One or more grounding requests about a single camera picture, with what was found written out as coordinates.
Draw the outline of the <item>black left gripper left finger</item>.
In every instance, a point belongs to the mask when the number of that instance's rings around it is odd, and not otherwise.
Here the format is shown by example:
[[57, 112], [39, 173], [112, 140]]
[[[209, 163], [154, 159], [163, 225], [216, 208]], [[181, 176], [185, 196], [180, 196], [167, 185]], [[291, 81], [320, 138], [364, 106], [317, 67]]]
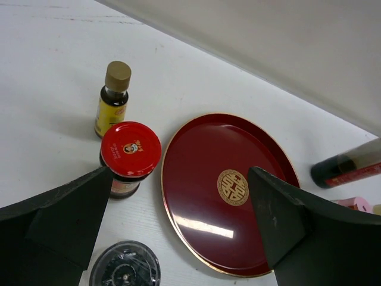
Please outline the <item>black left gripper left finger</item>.
[[1, 209], [1, 285], [78, 285], [88, 269], [113, 174], [100, 167]]

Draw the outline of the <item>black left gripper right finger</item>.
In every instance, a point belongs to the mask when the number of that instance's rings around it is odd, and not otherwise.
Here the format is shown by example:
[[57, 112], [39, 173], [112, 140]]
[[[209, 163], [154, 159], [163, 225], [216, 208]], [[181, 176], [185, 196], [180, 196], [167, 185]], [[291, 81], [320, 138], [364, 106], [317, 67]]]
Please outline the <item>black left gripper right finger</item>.
[[252, 205], [279, 285], [379, 285], [380, 216], [248, 170]]

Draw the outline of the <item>tall dark bottle red label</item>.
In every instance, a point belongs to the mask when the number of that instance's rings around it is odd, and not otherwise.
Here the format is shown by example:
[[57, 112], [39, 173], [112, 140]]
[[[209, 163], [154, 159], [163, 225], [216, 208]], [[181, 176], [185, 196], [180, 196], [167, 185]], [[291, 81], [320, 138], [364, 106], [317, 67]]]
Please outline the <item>tall dark bottle red label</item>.
[[380, 174], [380, 138], [327, 158], [313, 165], [310, 175], [323, 189]]

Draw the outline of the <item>yellow cap red sauce bottle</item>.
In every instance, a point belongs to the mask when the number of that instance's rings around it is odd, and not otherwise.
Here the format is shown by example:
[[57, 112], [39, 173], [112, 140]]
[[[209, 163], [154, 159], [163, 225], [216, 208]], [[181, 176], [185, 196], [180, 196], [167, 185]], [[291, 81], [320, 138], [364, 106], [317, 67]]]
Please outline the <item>yellow cap red sauce bottle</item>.
[[375, 215], [381, 215], [381, 204], [376, 204], [372, 206], [372, 213]]

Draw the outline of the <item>pink lid spice jar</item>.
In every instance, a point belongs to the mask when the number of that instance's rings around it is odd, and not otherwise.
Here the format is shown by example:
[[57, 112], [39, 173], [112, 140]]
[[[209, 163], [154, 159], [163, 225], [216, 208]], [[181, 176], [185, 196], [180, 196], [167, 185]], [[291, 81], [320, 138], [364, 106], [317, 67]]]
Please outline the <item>pink lid spice jar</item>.
[[362, 197], [352, 197], [338, 200], [338, 204], [361, 212], [372, 213], [371, 205]]

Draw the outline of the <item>clear grinder with black top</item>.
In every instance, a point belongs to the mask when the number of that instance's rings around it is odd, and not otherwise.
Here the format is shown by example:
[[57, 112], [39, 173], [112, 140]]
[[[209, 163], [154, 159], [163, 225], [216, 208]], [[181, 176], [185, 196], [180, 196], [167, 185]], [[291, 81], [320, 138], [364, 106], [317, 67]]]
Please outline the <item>clear grinder with black top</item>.
[[161, 268], [155, 253], [139, 241], [125, 240], [106, 248], [95, 260], [89, 285], [159, 286]]

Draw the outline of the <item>red round lacquer tray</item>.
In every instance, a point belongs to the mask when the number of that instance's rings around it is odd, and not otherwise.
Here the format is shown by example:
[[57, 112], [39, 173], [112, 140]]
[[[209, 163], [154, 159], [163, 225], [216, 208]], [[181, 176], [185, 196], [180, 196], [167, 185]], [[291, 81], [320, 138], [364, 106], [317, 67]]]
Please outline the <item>red round lacquer tray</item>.
[[161, 167], [164, 207], [184, 245], [215, 271], [247, 278], [271, 272], [251, 204], [252, 166], [299, 185], [268, 133], [241, 117], [212, 113], [175, 133]]

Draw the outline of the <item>red lid chili sauce jar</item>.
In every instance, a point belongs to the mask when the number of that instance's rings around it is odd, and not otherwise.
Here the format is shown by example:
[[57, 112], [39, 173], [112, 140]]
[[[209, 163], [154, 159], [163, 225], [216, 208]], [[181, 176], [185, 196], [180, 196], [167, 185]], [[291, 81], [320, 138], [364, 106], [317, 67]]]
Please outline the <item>red lid chili sauce jar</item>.
[[154, 171], [161, 153], [155, 132], [139, 122], [121, 122], [109, 128], [101, 141], [99, 161], [113, 173], [110, 197], [133, 195]]

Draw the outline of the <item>yellow label gold cap bottle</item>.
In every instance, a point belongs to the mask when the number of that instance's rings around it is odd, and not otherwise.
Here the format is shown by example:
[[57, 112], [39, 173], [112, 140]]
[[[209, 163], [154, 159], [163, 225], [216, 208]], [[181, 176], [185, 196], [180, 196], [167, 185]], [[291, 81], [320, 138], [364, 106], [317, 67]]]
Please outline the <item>yellow label gold cap bottle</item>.
[[98, 137], [102, 138], [112, 126], [124, 120], [131, 75], [131, 68], [122, 61], [108, 64], [95, 117], [94, 130]]

